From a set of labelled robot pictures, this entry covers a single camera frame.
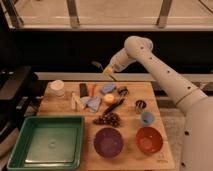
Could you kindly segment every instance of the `table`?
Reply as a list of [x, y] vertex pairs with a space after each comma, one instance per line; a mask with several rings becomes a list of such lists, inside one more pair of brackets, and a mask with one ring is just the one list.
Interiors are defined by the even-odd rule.
[[[38, 115], [83, 115], [85, 117], [85, 135], [82, 151], [80, 171], [95, 170], [162, 170], [174, 169], [174, 161], [171, 154], [169, 142], [161, 120], [160, 112], [156, 103], [155, 95], [150, 82], [115, 82], [116, 86], [127, 86], [129, 94], [124, 103], [114, 111], [121, 117], [121, 125], [116, 128], [123, 136], [124, 147], [122, 152], [113, 159], [105, 159], [100, 157], [94, 147], [93, 139], [98, 130], [103, 125], [95, 125], [92, 123], [107, 108], [102, 102], [97, 113], [92, 113], [88, 108], [73, 111], [70, 106], [72, 91], [79, 94], [80, 82], [65, 82], [65, 95], [56, 97], [51, 93], [49, 84], [45, 91], [43, 100], [39, 107]], [[95, 96], [103, 97], [100, 89], [107, 82], [96, 82]], [[135, 135], [141, 127], [140, 115], [135, 112], [135, 101], [143, 99], [147, 103], [144, 111], [152, 112], [155, 115], [155, 121], [151, 125], [156, 128], [163, 137], [163, 147], [154, 155], [147, 156], [140, 152], [135, 144]]]

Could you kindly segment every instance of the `green plastic tray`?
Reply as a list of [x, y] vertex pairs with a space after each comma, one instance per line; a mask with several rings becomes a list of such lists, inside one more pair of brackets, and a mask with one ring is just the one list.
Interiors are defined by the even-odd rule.
[[84, 118], [28, 117], [13, 148], [9, 171], [73, 170], [80, 165]]

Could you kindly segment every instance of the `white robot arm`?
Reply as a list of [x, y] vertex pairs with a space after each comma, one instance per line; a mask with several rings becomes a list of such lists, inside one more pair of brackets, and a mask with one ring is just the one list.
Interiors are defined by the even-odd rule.
[[138, 61], [159, 83], [176, 106], [186, 114], [182, 171], [213, 170], [213, 98], [163, 63], [151, 52], [152, 41], [131, 36], [115, 54], [105, 74], [120, 72]]

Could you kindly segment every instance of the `white container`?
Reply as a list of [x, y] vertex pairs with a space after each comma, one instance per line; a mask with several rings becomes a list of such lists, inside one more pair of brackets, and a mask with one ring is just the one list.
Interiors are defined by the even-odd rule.
[[51, 82], [50, 90], [56, 96], [63, 96], [65, 94], [64, 82], [61, 80], [55, 80]]

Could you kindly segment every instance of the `grapes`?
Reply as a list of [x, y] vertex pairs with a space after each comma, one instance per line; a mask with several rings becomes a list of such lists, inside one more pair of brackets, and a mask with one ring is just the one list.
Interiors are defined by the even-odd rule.
[[118, 114], [110, 112], [98, 116], [98, 118], [93, 120], [93, 123], [96, 125], [111, 125], [113, 127], [118, 127], [120, 121], [121, 119]]

